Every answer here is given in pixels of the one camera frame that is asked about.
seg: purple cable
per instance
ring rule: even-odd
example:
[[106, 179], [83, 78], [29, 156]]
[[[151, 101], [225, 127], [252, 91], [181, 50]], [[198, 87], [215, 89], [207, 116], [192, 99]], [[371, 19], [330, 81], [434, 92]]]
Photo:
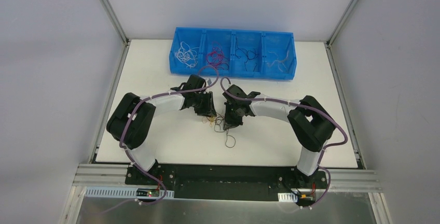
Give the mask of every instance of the purple cable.
[[200, 75], [200, 73], [201, 73], [203, 70], [205, 70], [206, 68], [208, 68], [208, 67], [214, 69], [215, 72], [217, 73], [217, 77], [215, 78], [215, 81], [214, 81], [211, 85], [208, 85], [207, 87], [199, 88], [199, 89], [191, 89], [191, 90], [184, 90], [184, 91], [174, 91], [174, 92], [169, 92], [169, 93], [168, 93], [168, 92], [166, 92], [166, 93], [159, 93], [159, 94], [153, 95], [153, 96], [151, 96], [151, 97], [147, 97], [147, 98], [145, 98], [145, 99], [139, 101], [139, 103], [134, 107], [133, 111], [131, 112], [130, 117], [128, 118], [128, 121], [127, 121], [127, 123], [126, 123], [126, 125], [125, 125], [125, 127], [124, 127], [124, 130], [123, 130], [123, 132], [122, 132], [122, 135], [121, 135], [121, 138], [120, 138], [120, 141], [119, 141], [119, 147], [125, 150], [125, 153], [126, 153], [128, 159], [130, 159], [130, 161], [133, 163], [133, 166], [135, 166], [138, 170], [140, 170], [143, 174], [145, 174], [145, 175], [148, 176], [149, 178], [151, 178], [151, 179], [155, 180], [157, 183], [159, 183], [159, 185], [160, 185], [160, 186], [163, 188], [163, 190], [164, 190], [163, 196], [161, 196], [161, 197], [158, 198], [157, 200], [155, 200], [155, 201], [153, 201], [153, 202], [141, 202], [141, 205], [153, 205], [153, 204], [159, 203], [159, 202], [162, 201], [163, 198], [165, 198], [165, 196], [167, 195], [167, 188], [165, 187], [165, 185], [162, 183], [161, 180], [157, 179], [156, 177], [154, 177], [153, 175], [151, 175], [150, 173], [148, 173], [148, 171], [144, 170], [143, 168], [141, 168], [140, 165], [138, 165], [138, 164], [136, 163], [136, 161], [134, 160], [134, 157], [132, 157], [132, 155], [128, 152], [127, 147], [126, 147], [125, 144], [123, 143], [123, 140], [124, 140], [124, 138], [125, 138], [125, 135], [127, 134], [127, 131], [128, 131], [128, 127], [130, 126], [130, 123], [131, 123], [131, 121], [133, 120], [133, 116], [134, 116], [135, 113], [138, 111], [139, 107], [140, 107], [144, 102], [147, 102], [147, 101], [149, 101], [149, 100], [152, 100], [152, 99], [155, 99], [155, 98], [158, 98], [158, 97], [162, 97], [162, 96], [167, 96], [167, 95], [174, 95], [174, 94], [182, 94], [182, 93], [198, 92], [198, 91], [206, 90], [206, 89], [212, 87], [214, 84], [217, 83], [218, 78], [219, 78], [218, 70], [217, 70], [216, 68], [214, 68], [213, 66], [210, 66], [210, 65], [208, 65], [208, 66], [204, 66], [204, 67], [202, 67], [202, 68], [199, 70], [199, 73], [198, 73], [198, 74]]
[[313, 203], [312, 205], [310, 205], [310, 207], [311, 207], [311, 206], [315, 206], [315, 204], [317, 204], [318, 202], [320, 202], [320, 200], [321, 200], [321, 199], [327, 194], [328, 189], [330, 188], [330, 182], [331, 182], [330, 171], [327, 170], [327, 169], [324, 168], [324, 167], [319, 166], [319, 164], [321, 163], [321, 160], [322, 160], [322, 158], [323, 158], [323, 156], [324, 156], [324, 151], [325, 151], [326, 148], [328, 148], [328, 147], [332, 147], [332, 146], [338, 146], [338, 145], [344, 145], [344, 144], [346, 144], [346, 143], [348, 142], [348, 136], [347, 136], [347, 134], [345, 133], [345, 131], [344, 131], [344, 130], [342, 129], [342, 127], [341, 127], [340, 125], [338, 125], [338, 123], [336, 123], [336, 122], [335, 122], [335, 121], [334, 121], [329, 115], [327, 115], [327, 114], [324, 113], [323, 111], [321, 111], [321, 110], [319, 110], [319, 109], [316, 109], [316, 108], [314, 108], [314, 107], [311, 107], [311, 106], [305, 106], [305, 105], [301, 105], [301, 104], [297, 104], [297, 103], [293, 103], [293, 102], [288, 102], [288, 101], [284, 101], [284, 100], [279, 100], [279, 99], [273, 99], [273, 98], [252, 98], [252, 99], [245, 99], [245, 98], [237, 97], [237, 96], [231, 94], [230, 92], [226, 91], [225, 87], [223, 87], [223, 79], [227, 79], [228, 82], [229, 82], [229, 84], [231, 84], [231, 81], [230, 81], [230, 79], [229, 79], [228, 77], [223, 77], [223, 78], [220, 80], [220, 86], [222, 87], [223, 91], [224, 91], [228, 96], [232, 97], [233, 99], [240, 100], [240, 101], [272, 101], [272, 102], [278, 102], [278, 103], [282, 103], [282, 104], [286, 104], [286, 105], [292, 105], [292, 106], [296, 106], [296, 107], [302, 107], [302, 108], [305, 108], [305, 109], [307, 109], [307, 110], [312, 110], [312, 111], [314, 111], [314, 112], [320, 114], [321, 116], [323, 116], [323, 117], [324, 117], [325, 119], [327, 119], [328, 121], [330, 121], [330, 123], [332, 123], [332, 124], [333, 124], [333, 125], [334, 125], [334, 126], [335, 126], [335, 127], [341, 132], [341, 133], [342, 133], [342, 135], [344, 136], [344, 140], [343, 140], [342, 142], [339, 142], [339, 143], [333, 143], [333, 144], [328, 144], [328, 145], [325, 145], [324, 147], [322, 147], [322, 151], [321, 151], [321, 154], [320, 154], [319, 159], [318, 159], [318, 168], [321, 169], [321, 170], [324, 170], [325, 172], [327, 172], [327, 174], [328, 174], [328, 183], [327, 183], [327, 188], [325, 188], [325, 191], [324, 191], [324, 193], [322, 194], [322, 196], [319, 197], [319, 199], [318, 199], [315, 203]]

